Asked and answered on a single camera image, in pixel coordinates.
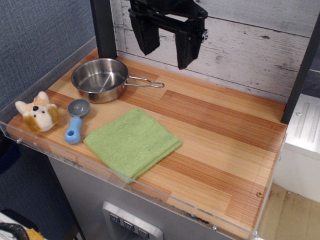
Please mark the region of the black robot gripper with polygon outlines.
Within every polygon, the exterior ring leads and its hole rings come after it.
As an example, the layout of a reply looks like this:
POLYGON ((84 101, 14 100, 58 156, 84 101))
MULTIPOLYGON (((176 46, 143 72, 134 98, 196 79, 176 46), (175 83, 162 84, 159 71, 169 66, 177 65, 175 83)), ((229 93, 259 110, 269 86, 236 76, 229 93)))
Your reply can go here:
POLYGON ((208 12, 193 0, 131 0, 129 16, 140 50, 148 55, 160 46, 159 29, 175 33, 180 70, 198 58, 207 37, 208 12))

